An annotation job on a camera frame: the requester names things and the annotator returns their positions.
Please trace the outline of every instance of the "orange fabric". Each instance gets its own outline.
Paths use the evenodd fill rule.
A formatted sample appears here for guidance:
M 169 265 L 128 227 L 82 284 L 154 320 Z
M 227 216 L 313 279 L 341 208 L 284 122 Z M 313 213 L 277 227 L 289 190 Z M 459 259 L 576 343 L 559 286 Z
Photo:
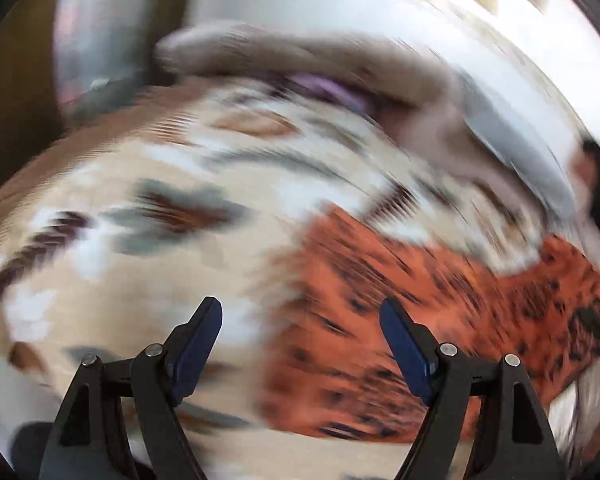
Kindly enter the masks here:
M 272 342 L 262 411 L 272 428 L 310 436 L 412 442 L 425 408 L 382 336 L 378 307 L 395 296 L 440 342 L 493 361 L 520 356 L 547 405 L 593 359 L 596 341 L 574 311 L 600 312 L 600 273 L 548 237 L 531 269 L 497 277 L 445 248 L 384 238 L 340 209 L 319 219 L 302 250 L 305 297 Z M 463 428 L 479 410 L 472 399 Z

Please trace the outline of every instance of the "purple cloth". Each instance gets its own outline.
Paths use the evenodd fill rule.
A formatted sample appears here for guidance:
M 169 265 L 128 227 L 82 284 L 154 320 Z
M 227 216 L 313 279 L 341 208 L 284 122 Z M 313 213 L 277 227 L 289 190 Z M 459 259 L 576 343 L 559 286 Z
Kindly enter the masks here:
M 373 99 L 366 92 L 311 73 L 287 75 L 286 78 L 304 88 L 311 97 L 339 104 L 363 116 L 371 116 L 373 113 Z

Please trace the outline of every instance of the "gray cloth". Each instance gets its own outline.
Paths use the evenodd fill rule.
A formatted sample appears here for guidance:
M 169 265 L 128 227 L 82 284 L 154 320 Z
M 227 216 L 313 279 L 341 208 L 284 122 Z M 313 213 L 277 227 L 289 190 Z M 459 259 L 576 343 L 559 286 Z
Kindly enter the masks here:
M 576 197 L 553 152 L 532 124 L 496 91 L 461 76 L 464 120 L 474 135 L 513 169 L 547 212 L 568 220 L 576 212 Z

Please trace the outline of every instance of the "metal surface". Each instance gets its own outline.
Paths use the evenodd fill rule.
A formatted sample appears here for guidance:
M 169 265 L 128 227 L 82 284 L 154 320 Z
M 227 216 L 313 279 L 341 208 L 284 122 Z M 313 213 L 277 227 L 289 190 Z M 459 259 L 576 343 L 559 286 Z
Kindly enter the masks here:
M 94 364 L 94 362 L 96 362 L 97 359 L 98 356 L 96 354 L 88 353 L 82 356 L 82 359 L 80 359 L 80 364 L 82 366 L 91 366 Z
M 520 358 L 517 355 L 513 355 L 513 354 L 505 355 L 504 361 L 509 366 L 518 366 L 520 364 Z
M 162 353 L 162 345 L 160 343 L 152 343 L 144 349 L 144 353 L 149 357 L 156 357 Z
M 453 357 L 454 355 L 456 355 L 458 353 L 458 348 L 456 348 L 456 345 L 452 345 L 451 343 L 442 343 L 442 345 L 440 345 L 440 351 L 444 355 Z
M 56 91 L 67 126 L 128 104 L 144 86 L 154 0 L 58 0 Z

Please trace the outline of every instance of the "metal pin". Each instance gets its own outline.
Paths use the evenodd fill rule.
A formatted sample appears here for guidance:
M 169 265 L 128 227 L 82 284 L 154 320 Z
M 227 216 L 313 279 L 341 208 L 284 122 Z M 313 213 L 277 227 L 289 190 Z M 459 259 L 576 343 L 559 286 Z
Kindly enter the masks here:
M 504 356 L 504 362 L 509 366 L 518 366 L 520 364 L 520 358 L 517 355 L 507 354 Z
M 442 343 L 442 345 L 440 345 L 440 351 L 444 355 L 453 357 L 454 355 L 456 355 L 458 353 L 458 348 L 456 348 L 456 345 L 452 345 L 451 343 Z
M 97 359 L 98 356 L 96 354 L 88 352 L 87 354 L 82 356 L 82 358 L 80 359 L 80 364 L 82 366 L 91 366 L 92 364 L 94 364 L 94 362 L 96 362 Z
M 160 343 L 152 343 L 144 349 L 144 353 L 149 357 L 156 357 L 162 353 L 162 345 Z

